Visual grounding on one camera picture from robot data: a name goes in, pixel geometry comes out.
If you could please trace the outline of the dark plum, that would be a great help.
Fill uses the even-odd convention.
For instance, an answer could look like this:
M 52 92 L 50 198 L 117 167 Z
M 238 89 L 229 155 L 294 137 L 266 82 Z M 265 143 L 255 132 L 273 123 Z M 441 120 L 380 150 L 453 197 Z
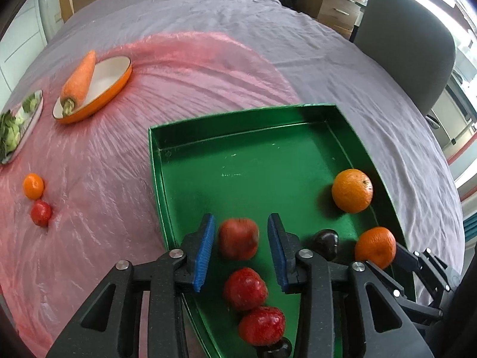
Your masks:
M 270 346 L 255 347 L 258 358 L 290 358 L 292 343 L 285 337 Z
M 340 238 L 334 229 L 322 229 L 311 240 L 311 250 L 324 257 L 327 261 L 337 258 Z

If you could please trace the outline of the red apple front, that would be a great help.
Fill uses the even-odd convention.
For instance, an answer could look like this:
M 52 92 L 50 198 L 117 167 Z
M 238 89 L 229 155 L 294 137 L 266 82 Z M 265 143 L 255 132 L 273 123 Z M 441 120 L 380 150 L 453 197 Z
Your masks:
M 252 346 L 271 346 L 284 336 L 285 326 L 285 315 L 280 309 L 261 306 L 242 318 L 238 325 L 238 335 Z

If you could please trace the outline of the dark red apple back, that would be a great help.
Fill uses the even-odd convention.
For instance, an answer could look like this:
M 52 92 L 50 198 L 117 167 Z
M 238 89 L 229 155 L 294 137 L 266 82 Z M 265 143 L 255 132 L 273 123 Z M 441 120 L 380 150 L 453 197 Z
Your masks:
M 250 260 L 255 256 L 259 242 L 259 227 L 249 218 L 230 218 L 219 227 L 219 249 L 229 260 Z

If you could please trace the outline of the small orange back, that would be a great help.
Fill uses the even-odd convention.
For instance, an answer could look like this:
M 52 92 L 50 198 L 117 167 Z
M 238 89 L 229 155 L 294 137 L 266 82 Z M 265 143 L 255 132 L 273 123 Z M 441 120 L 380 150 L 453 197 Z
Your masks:
M 30 173 L 24 178 L 23 190 L 26 198 L 38 200 L 44 193 L 44 181 L 39 175 Z

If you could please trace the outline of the pink plastic sheet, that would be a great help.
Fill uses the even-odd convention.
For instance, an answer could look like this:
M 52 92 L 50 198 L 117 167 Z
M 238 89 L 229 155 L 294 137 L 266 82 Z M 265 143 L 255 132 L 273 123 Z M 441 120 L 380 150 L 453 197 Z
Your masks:
M 75 124 L 52 117 L 61 86 L 83 56 L 41 57 L 25 91 L 44 93 L 44 110 L 13 162 L 1 169 L 1 293 L 16 333 L 44 357 L 75 311 L 117 260 L 144 263 L 159 235 L 148 147 L 157 124 L 298 96 L 265 58 L 221 33 L 159 33 L 108 51 L 133 72 L 102 110 Z M 31 218 L 24 178 L 39 175 L 52 216 Z

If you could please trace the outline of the purple bed sheet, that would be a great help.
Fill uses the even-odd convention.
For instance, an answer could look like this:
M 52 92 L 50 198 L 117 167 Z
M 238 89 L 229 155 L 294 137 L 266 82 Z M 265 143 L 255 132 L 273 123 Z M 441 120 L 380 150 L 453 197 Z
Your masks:
M 391 194 L 405 238 L 453 268 L 464 260 L 462 208 L 441 148 L 411 99 L 354 44 L 275 0 L 100 0 L 62 26 L 41 57 L 101 53 L 159 33 L 221 33 L 272 63 L 303 103 L 336 104 Z

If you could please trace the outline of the green rectangular tray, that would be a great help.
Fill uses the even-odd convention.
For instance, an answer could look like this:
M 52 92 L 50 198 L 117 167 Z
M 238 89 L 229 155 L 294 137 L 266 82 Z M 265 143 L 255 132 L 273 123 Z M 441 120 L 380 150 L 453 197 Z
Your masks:
M 151 171 L 164 243 L 178 246 L 210 213 L 218 222 L 245 217 L 260 232 L 247 261 L 268 287 L 268 303 L 286 318 L 294 338 L 299 298 L 276 282 L 267 221 L 278 213 L 301 240 L 334 229 L 338 260 L 352 261 L 359 235 L 375 226 L 398 242 L 403 230 L 391 197 L 365 147 L 333 105 L 261 108 L 179 121 L 149 132 Z M 332 183 L 341 171 L 358 169 L 374 187 L 371 205 L 349 214 L 334 203 Z

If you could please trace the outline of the patterned grey plate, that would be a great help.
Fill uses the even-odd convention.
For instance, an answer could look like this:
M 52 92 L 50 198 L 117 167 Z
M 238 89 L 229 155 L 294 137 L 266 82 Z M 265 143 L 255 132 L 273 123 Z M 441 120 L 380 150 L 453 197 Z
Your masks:
M 11 162 L 20 152 L 43 111 L 43 91 L 28 95 L 13 112 L 1 114 L 1 165 Z

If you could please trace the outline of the green leafy bok choy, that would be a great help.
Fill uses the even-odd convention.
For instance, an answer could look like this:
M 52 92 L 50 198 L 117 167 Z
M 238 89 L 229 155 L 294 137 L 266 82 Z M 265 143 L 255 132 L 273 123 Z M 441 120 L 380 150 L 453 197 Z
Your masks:
M 1 161 L 5 162 L 19 147 L 41 101 L 40 92 L 28 95 L 16 112 L 1 114 Z

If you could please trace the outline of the grey office chair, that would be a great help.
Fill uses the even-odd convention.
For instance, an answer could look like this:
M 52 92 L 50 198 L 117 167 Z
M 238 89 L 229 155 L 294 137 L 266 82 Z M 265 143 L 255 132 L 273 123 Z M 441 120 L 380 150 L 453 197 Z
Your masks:
M 428 115 L 451 76 L 453 36 L 416 0 L 368 0 L 353 43 Z

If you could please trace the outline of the orange oval dish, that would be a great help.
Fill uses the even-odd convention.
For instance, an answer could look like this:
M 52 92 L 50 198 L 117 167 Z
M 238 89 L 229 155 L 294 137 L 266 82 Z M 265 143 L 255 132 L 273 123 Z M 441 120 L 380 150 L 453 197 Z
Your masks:
M 129 57 L 116 56 L 100 61 L 95 66 L 91 85 L 81 107 L 70 115 L 62 114 L 60 99 L 52 110 L 53 118 L 60 124 L 73 124 L 94 115 L 109 104 L 125 87 L 132 74 L 132 62 Z

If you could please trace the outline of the orange carrot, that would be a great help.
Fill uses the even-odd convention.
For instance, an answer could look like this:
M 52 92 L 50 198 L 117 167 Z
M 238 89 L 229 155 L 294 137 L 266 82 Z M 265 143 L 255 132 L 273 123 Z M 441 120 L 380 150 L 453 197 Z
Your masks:
M 63 116 L 70 115 L 83 104 L 91 85 L 95 64 L 96 52 L 91 50 L 83 57 L 74 73 L 67 79 L 60 95 Z

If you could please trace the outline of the wooden drawer cabinet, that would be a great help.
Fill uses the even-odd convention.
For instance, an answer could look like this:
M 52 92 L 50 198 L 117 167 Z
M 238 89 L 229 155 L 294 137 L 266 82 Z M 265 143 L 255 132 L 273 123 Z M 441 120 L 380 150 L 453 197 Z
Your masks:
M 365 0 L 297 0 L 298 11 L 349 40 Z

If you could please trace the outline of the white wardrobe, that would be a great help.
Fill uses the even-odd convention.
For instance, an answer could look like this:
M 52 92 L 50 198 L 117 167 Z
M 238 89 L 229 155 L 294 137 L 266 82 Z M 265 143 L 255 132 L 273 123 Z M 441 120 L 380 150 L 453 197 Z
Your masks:
M 1 38 L 1 101 L 64 24 L 59 0 L 26 0 Z

